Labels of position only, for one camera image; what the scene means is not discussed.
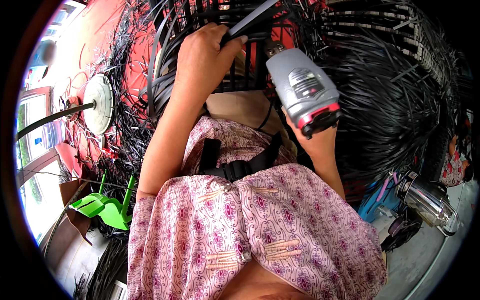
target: round metal lid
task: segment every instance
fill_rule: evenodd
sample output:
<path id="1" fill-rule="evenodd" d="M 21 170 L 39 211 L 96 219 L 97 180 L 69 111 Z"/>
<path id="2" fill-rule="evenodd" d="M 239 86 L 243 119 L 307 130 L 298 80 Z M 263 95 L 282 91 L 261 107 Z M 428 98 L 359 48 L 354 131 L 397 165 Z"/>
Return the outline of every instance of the round metal lid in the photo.
<path id="1" fill-rule="evenodd" d="M 113 113 L 112 85 L 105 74 L 97 74 L 87 83 L 83 104 L 95 103 L 91 109 L 84 110 L 85 124 L 96 135 L 110 128 Z"/>

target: beige cloth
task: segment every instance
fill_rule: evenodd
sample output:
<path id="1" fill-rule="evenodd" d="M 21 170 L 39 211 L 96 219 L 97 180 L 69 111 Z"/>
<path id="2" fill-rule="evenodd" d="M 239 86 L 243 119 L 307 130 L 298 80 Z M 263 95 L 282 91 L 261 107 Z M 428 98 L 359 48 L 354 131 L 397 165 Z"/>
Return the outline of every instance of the beige cloth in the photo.
<path id="1" fill-rule="evenodd" d="M 231 120 L 257 129 L 267 116 L 270 102 L 262 91 L 243 91 L 211 94 L 206 105 L 213 119 Z M 272 108 L 268 121 L 260 131 L 269 135 L 280 132 L 283 146 L 297 156 L 297 147 L 288 138 L 287 130 L 275 109 Z"/>

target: concrete floor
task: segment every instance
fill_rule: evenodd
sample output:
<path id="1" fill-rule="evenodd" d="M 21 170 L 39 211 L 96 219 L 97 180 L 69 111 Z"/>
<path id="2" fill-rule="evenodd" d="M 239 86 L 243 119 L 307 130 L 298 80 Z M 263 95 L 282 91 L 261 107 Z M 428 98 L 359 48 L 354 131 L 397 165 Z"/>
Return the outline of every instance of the concrete floor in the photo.
<path id="1" fill-rule="evenodd" d="M 109 240 L 105 239 L 98 229 L 87 232 L 86 237 L 92 246 L 77 233 L 54 270 L 55 278 L 69 295 L 73 295 L 75 290 L 75 277 L 77 280 L 80 280 L 82 274 L 85 274 L 85 278 L 92 277 L 108 246 Z"/>
<path id="2" fill-rule="evenodd" d="M 479 185 L 474 180 L 448 188 L 450 204 L 461 221 L 460 228 L 448 238 L 436 263 L 410 299 L 428 298 L 445 275 L 470 228 L 478 192 Z M 408 243 L 387 254 L 388 281 L 376 300 L 405 299 L 429 268 L 444 241 L 444 235 L 437 228 L 423 225 Z"/>

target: paisley pattern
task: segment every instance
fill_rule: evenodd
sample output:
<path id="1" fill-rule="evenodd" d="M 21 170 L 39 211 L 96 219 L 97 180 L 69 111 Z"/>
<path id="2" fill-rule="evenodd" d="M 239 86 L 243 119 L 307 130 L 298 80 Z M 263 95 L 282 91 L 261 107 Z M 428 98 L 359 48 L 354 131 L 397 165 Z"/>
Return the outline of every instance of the paisley pattern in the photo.
<path id="1" fill-rule="evenodd" d="M 205 138 L 222 141 L 218 164 L 250 160 L 271 138 L 202 117 L 190 134 L 185 176 L 135 205 L 129 299 L 217 299 L 247 263 L 316 299 L 373 299 L 386 280 L 374 228 L 283 147 L 275 166 L 234 183 L 194 175 Z"/>

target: black harness strap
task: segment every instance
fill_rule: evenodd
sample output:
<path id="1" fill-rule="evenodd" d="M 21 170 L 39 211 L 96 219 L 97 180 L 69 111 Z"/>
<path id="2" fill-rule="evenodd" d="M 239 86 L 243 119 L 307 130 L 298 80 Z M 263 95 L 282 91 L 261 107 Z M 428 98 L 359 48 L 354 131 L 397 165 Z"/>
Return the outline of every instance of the black harness strap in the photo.
<path id="1" fill-rule="evenodd" d="M 282 145 L 282 136 L 280 132 L 277 132 L 273 136 L 270 145 L 249 161 L 234 160 L 230 163 L 223 163 L 220 167 L 216 168 L 216 161 L 220 153 L 220 144 L 221 142 L 219 140 L 205 139 L 204 149 L 200 159 L 199 174 L 219 176 L 230 182 L 234 182 L 247 175 L 271 168 L 273 162 L 275 162 L 278 157 L 278 150 Z"/>

